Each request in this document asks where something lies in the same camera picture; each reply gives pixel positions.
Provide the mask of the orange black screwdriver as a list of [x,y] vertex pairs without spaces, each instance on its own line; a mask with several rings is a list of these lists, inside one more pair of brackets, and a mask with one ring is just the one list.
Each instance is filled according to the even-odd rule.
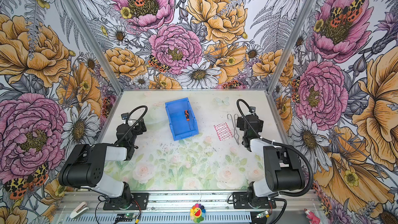
[[185,115],[185,117],[186,117],[186,121],[190,121],[190,115],[189,115],[188,110],[185,110],[185,111],[184,111],[184,115]]

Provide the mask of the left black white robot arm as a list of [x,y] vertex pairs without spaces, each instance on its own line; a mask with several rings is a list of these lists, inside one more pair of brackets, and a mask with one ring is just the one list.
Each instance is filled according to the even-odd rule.
[[104,172],[106,162],[129,162],[137,149],[137,136],[147,131],[143,119],[135,126],[127,123],[117,127],[117,144],[76,145],[66,160],[59,183],[64,187],[90,189],[102,194],[114,207],[128,208],[134,202],[127,182],[118,181]]

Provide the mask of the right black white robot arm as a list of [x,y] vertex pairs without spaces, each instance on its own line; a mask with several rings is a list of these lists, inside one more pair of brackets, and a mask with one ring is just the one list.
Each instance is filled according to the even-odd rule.
[[279,195],[300,197],[311,188],[306,185],[306,177],[301,167],[300,152],[293,147],[262,138],[263,121],[256,114],[238,117],[236,127],[244,132],[243,146],[257,154],[263,161],[264,177],[251,181],[247,193],[234,196],[234,201],[242,207],[272,207]]

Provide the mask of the blue plastic bin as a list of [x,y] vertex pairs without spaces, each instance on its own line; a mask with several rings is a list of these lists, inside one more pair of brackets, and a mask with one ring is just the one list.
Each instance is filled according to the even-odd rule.
[[[199,134],[198,123],[189,99],[183,98],[165,103],[169,126],[174,141],[183,140]],[[184,111],[188,110],[190,121],[186,121]]]

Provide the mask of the metal crucible tongs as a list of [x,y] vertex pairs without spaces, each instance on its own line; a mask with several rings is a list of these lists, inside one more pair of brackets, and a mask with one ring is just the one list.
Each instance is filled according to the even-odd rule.
[[233,138],[235,140],[235,142],[237,143],[237,145],[239,145],[239,133],[237,130],[237,119],[238,119],[238,114],[227,114],[227,119],[231,122],[232,125],[232,135]]

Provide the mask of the pink white bandage packet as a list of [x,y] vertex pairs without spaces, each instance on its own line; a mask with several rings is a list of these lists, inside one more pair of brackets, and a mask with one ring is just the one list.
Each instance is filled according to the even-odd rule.
[[233,137],[232,132],[226,122],[214,125],[214,129],[220,141],[228,140]]

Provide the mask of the green circuit board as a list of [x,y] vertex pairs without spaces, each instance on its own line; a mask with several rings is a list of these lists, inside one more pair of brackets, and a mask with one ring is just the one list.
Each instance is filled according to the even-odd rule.
[[135,213],[120,213],[116,215],[115,222],[134,222],[136,217]]

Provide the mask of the white stapler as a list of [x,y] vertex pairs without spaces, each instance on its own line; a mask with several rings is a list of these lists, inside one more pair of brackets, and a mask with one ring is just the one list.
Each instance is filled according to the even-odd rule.
[[88,210],[87,202],[81,202],[69,215],[70,219],[76,219]]

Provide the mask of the rainbow flower smiley toy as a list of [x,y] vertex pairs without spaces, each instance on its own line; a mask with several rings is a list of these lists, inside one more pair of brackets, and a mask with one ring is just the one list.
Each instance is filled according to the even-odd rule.
[[190,219],[194,222],[194,223],[200,223],[202,221],[204,221],[206,216],[206,209],[205,207],[200,204],[200,203],[196,203],[195,205],[193,205],[190,209]]

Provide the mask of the pink figurine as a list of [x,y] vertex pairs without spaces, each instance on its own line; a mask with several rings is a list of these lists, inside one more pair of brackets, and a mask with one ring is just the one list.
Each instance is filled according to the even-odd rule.
[[311,210],[305,208],[304,213],[306,214],[310,224],[320,224],[320,218],[318,218]]

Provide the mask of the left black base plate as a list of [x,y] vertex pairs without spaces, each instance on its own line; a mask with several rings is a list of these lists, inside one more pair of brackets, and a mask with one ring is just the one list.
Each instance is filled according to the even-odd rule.
[[149,195],[149,193],[132,193],[129,196],[110,198],[104,203],[103,210],[146,210]]

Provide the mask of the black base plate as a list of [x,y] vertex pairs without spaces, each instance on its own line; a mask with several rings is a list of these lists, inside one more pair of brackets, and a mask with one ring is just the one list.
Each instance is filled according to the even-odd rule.
[[146,210],[149,195],[149,193],[132,193],[129,196],[110,198],[104,203],[103,210]]
[[233,192],[232,204],[234,209],[272,209],[276,202],[267,197],[256,197],[248,192]]

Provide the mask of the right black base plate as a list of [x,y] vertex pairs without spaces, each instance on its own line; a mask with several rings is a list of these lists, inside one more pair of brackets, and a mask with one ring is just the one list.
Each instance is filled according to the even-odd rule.
[[256,197],[248,192],[233,192],[232,204],[234,209],[272,209],[276,202],[267,197]]

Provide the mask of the aluminium front rail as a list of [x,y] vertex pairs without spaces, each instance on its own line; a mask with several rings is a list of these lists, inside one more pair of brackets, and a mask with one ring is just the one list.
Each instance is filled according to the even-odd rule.
[[[138,204],[132,203],[131,208],[117,208],[118,212],[137,212],[142,210],[144,214],[161,212],[184,212],[189,211],[193,205],[200,203],[210,212],[237,211],[235,207],[241,201],[234,197],[234,194],[245,194],[244,190],[189,190],[189,191],[148,191],[148,197],[139,200]],[[313,211],[320,211],[321,203],[316,193],[311,190],[301,197],[278,196],[280,199],[286,199],[287,211],[301,211],[305,208]],[[103,202],[98,200],[98,194],[91,191],[68,192],[61,200],[58,214],[70,214],[79,204],[86,202],[88,213],[107,212],[103,210]]]

